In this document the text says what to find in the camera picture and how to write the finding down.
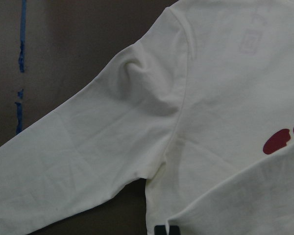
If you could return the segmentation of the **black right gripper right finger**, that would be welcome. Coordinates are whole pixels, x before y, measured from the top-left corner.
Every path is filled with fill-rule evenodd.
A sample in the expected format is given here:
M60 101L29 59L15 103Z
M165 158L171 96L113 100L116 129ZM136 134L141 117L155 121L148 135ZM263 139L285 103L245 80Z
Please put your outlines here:
M180 235L180 228L177 225L170 225L169 235Z

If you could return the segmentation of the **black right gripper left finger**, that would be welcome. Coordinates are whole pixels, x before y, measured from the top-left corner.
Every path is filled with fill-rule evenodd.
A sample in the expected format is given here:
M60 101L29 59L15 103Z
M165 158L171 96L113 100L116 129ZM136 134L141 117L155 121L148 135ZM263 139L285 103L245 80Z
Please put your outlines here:
M167 235L167 230L165 225L156 225L154 227L155 235Z

